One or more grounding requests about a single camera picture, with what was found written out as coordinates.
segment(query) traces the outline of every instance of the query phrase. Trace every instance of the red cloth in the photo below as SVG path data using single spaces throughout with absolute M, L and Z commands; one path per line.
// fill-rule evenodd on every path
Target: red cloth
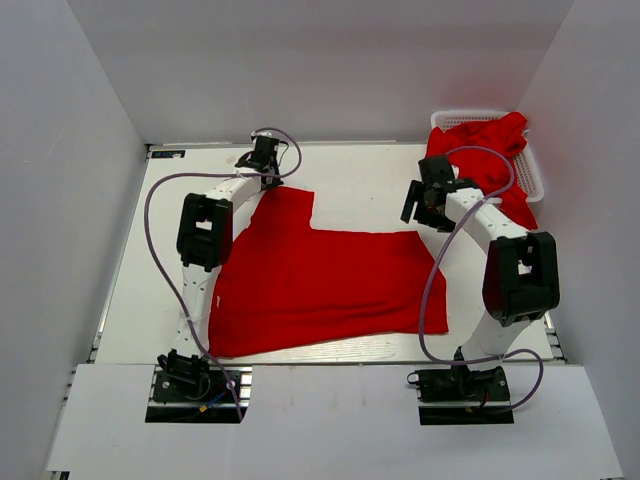
M 501 119 L 487 122 L 467 122 L 446 132 L 434 128 L 429 136 L 427 156 L 443 155 L 455 147 L 478 145 L 496 150 L 511 160 L 527 145 L 522 131 L 527 119 L 512 112 Z M 463 150 L 449 156 L 449 161 L 460 168 L 460 177 L 471 178 L 485 195 L 495 192 L 509 182 L 509 170 L 495 155 L 480 150 Z M 500 210 L 514 222 L 529 230 L 538 228 L 533 213 L 527 205 L 527 194 L 517 183 L 500 195 Z
M 416 333 L 433 258 L 417 232 L 311 228 L 313 192 L 264 194 L 215 286 L 211 353 L 237 357 L 385 332 Z M 446 284 L 436 276 L 427 333 L 446 333 Z

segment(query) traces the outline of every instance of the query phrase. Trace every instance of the white wall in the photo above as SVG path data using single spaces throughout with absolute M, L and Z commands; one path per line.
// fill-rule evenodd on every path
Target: white wall
M 640 478 L 640 2 L 576 0 L 520 108 L 558 241 L 564 351 L 586 366 L 625 478 Z
M 148 143 L 424 140 L 515 108 L 572 0 L 69 0 Z
M 39 478 L 144 147 L 64 0 L 0 15 L 0 478 Z

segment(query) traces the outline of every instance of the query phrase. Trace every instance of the white panel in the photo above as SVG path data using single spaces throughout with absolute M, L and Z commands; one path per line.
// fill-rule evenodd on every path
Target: white panel
M 153 363 L 166 353 L 175 336 L 179 306 L 158 273 L 144 239 L 142 209 L 148 189 L 163 176 L 183 171 L 229 172 L 248 147 L 191 149 L 182 159 L 152 159 L 138 201 L 131 235 L 116 283 L 98 362 Z M 303 165 L 285 180 L 291 187 L 315 192 L 311 224 L 314 228 L 364 232 L 417 230 L 431 252 L 437 253 L 446 234 L 400 221 L 402 205 L 424 145 L 304 146 Z M 289 149 L 283 171 L 295 163 Z M 185 195 L 206 192 L 211 179 L 173 180 L 160 187 L 151 205 L 151 232 L 169 274 L 182 278 L 175 240 Z M 247 227 L 258 198 L 252 198 L 234 216 L 235 235 Z M 482 281 L 486 257 L 473 240 L 461 234 L 452 243 L 442 271 L 447 278 L 450 333 L 432 335 L 433 353 L 452 358 L 471 335 L 484 311 Z M 529 347 L 550 358 L 544 325 L 536 322 L 514 347 Z M 425 359 L 416 335 L 391 334 L 323 343 L 237 358 L 235 362 L 420 362 Z
M 148 143 L 424 139 L 513 109 L 571 0 L 69 0 Z
M 257 367 L 241 425 L 176 425 L 144 423 L 152 366 L 82 365 L 48 468 L 74 480 L 620 476 L 581 367 L 547 368 L 513 425 L 431 427 L 419 425 L 411 369 Z M 513 395 L 536 374 L 508 366 Z
M 558 241 L 554 317 L 583 363 L 625 476 L 640 478 L 640 3 L 577 0 L 521 104 Z
M 144 146 L 64 0 L 0 15 L 0 477 L 40 478 L 95 334 Z

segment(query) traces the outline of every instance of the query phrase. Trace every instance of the plastic basket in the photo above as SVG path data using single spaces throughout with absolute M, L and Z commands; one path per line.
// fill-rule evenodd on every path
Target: plastic basket
M 509 112 L 499 110 L 448 110 L 435 112 L 431 115 L 431 128 L 440 127 L 446 131 L 464 122 L 478 120 L 495 120 L 502 118 Z M 540 172 L 529 144 L 514 157 L 518 185 L 527 194 L 527 202 L 539 202 L 544 197 L 544 189 L 540 179 Z

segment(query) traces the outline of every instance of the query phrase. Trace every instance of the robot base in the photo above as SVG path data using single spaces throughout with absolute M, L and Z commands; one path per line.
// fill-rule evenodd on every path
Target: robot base
M 420 425 L 513 423 L 509 386 L 502 367 L 470 372 L 467 367 L 417 370 L 409 384 L 419 389 Z

